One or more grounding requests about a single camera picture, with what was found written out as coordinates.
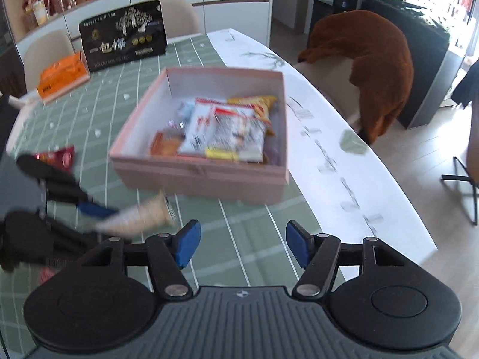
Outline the white red snack bag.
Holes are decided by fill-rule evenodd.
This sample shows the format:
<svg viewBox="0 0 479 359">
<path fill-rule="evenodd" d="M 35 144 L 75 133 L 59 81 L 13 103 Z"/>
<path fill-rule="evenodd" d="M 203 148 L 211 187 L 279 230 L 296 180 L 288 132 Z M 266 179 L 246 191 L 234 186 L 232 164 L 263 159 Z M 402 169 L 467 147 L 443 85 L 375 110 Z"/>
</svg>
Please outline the white red snack bag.
<svg viewBox="0 0 479 359">
<path fill-rule="evenodd" d="M 199 97 L 178 155 L 261 163 L 271 127 L 256 118 L 252 107 Z"/>
</svg>

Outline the yellow panda snack bag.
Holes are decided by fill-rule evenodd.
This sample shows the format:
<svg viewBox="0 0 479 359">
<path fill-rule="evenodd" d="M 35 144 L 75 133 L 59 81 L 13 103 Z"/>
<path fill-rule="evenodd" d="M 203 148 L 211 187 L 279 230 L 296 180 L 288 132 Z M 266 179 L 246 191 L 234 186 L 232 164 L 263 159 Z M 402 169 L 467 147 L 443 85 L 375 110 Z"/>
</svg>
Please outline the yellow panda snack bag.
<svg viewBox="0 0 479 359">
<path fill-rule="evenodd" d="M 263 121 L 267 127 L 271 126 L 269 118 L 269 111 L 273 105 L 278 101 L 277 96 L 263 95 L 263 96 L 244 96 L 232 97 L 227 100 L 229 105 L 245 105 L 252 107 L 256 118 Z"/>
</svg>

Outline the red chicken snack pouch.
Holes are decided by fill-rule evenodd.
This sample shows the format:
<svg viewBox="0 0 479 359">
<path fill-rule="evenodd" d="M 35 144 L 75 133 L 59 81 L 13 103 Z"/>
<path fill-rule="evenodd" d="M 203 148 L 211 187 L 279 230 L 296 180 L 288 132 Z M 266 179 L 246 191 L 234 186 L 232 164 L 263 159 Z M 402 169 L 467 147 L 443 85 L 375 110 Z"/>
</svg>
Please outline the red chicken snack pouch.
<svg viewBox="0 0 479 359">
<path fill-rule="evenodd" d="M 71 145 L 53 151 L 38 152 L 33 156 L 56 169 L 69 173 L 75 161 L 75 147 Z"/>
</svg>

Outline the orange tissue box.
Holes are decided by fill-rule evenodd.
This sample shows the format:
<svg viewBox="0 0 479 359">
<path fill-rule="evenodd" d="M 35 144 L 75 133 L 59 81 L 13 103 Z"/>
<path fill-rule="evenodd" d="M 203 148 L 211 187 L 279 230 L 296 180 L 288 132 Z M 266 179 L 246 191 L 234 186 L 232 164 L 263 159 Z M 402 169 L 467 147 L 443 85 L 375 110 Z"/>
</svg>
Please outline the orange tissue box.
<svg viewBox="0 0 479 359">
<path fill-rule="evenodd" d="M 58 60 L 41 72 L 38 95 L 47 105 L 90 80 L 86 57 L 79 51 Z"/>
</svg>

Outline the pink open gift box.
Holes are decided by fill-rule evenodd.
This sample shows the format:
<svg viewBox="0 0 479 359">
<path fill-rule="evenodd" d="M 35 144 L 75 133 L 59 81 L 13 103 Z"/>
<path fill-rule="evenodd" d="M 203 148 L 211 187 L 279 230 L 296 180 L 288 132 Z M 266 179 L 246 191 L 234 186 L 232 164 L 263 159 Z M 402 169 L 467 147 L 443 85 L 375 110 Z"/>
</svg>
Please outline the pink open gift box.
<svg viewBox="0 0 479 359">
<path fill-rule="evenodd" d="M 289 182 L 283 74 L 167 68 L 141 97 L 109 156 L 134 189 L 278 203 Z"/>
</svg>

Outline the beige dining chair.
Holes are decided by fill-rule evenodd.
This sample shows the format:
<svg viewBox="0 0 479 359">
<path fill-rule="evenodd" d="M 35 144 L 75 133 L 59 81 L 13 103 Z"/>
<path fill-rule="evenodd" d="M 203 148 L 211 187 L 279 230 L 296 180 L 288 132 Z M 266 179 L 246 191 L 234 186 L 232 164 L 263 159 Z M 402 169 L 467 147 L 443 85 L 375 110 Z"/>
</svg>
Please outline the beige dining chair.
<svg viewBox="0 0 479 359">
<path fill-rule="evenodd" d="M 64 57 L 75 53 L 64 30 L 55 30 L 32 42 L 24 55 L 24 75 L 28 92 L 36 89 L 41 72 Z"/>
<path fill-rule="evenodd" d="M 160 0 L 166 38 L 204 33 L 200 17 L 186 0 Z"/>
</svg>

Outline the black plum snack bag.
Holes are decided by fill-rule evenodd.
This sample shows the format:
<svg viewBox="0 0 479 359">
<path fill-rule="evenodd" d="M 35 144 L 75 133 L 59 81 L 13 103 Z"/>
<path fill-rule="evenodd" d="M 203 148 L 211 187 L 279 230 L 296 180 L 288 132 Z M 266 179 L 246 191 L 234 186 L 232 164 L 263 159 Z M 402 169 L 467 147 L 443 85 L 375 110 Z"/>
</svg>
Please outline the black plum snack bag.
<svg viewBox="0 0 479 359">
<path fill-rule="evenodd" d="M 79 31 L 91 72 L 166 53 L 166 30 L 159 0 L 139 2 L 85 19 L 80 22 Z"/>
</svg>

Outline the brown fuzzy chair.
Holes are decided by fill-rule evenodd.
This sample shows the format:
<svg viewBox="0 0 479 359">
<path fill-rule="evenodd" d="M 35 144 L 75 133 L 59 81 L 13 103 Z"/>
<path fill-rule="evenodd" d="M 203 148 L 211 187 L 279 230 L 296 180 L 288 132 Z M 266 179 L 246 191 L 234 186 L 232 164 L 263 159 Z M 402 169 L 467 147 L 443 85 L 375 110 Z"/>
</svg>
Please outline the brown fuzzy chair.
<svg viewBox="0 0 479 359">
<path fill-rule="evenodd" d="M 298 63 L 317 81 L 314 65 L 351 61 L 349 82 L 359 90 L 360 136 L 367 144 L 384 135 L 410 95 L 414 67 L 407 39 L 388 19 L 368 10 L 352 10 L 320 19 Z"/>
</svg>

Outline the black cabinet with plants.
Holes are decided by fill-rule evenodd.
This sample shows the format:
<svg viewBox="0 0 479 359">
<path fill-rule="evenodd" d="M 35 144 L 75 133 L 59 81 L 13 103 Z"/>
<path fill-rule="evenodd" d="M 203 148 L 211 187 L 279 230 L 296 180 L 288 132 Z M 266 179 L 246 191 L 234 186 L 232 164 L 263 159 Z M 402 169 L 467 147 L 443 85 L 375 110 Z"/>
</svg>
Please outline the black cabinet with plants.
<svg viewBox="0 0 479 359">
<path fill-rule="evenodd" d="M 413 9 L 393 0 L 365 0 L 361 6 L 398 27 L 410 49 L 414 78 L 399 123 L 406 129 L 427 125 L 443 102 L 451 80 L 447 73 L 449 35 L 435 24 L 428 24 Z"/>
</svg>

